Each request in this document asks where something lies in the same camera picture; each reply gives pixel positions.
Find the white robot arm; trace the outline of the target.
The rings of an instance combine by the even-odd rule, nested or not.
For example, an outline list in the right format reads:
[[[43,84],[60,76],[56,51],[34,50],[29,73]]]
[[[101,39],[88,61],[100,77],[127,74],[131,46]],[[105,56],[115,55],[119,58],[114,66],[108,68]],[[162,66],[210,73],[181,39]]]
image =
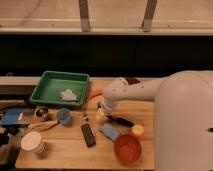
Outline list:
[[[154,103],[154,170],[213,171],[213,71],[181,71],[130,84],[113,80],[102,90],[108,114],[122,100]]]

